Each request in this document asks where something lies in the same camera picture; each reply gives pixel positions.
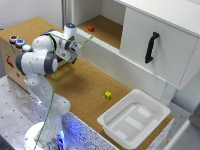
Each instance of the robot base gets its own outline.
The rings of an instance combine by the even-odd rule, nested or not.
[[[24,150],[49,150],[48,146],[42,147],[42,145],[39,142],[35,148],[35,145],[36,145],[35,137],[37,136],[37,133],[42,128],[43,124],[44,122],[35,124],[26,132],[25,137],[24,137]]]

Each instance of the black handle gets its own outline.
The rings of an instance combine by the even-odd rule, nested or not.
[[[153,36],[151,37],[150,41],[149,41],[149,45],[147,48],[147,53],[146,53],[146,57],[145,57],[145,63],[148,64],[150,61],[153,60],[153,57],[151,57],[151,53],[153,50],[153,45],[154,45],[154,40],[157,39],[160,35],[156,32],[153,32]]]

